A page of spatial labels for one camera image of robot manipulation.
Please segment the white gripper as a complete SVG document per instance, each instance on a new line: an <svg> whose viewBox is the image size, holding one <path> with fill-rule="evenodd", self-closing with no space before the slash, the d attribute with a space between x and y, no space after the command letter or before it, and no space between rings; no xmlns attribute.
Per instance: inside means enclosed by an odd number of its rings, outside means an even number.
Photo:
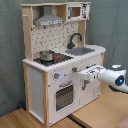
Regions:
<svg viewBox="0 0 128 128"><path fill-rule="evenodd" d="M81 79L86 80L88 82L94 82L98 80L98 74L100 73L101 70L103 70L102 66L94 65L85 70L80 71L78 73L78 76Z"/></svg>

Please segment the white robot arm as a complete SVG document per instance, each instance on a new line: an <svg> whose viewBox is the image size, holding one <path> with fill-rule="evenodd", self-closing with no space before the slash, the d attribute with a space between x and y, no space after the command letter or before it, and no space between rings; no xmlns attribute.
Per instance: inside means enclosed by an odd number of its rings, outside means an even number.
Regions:
<svg viewBox="0 0 128 128"><path fill-rule="evenodd" d="M78 73L83 80L92 83L94 81L103 81L108 83L112 88L120 92L128 93L128 86L125 83L125 70L110 70L100 65L91 66Z"/></svg>

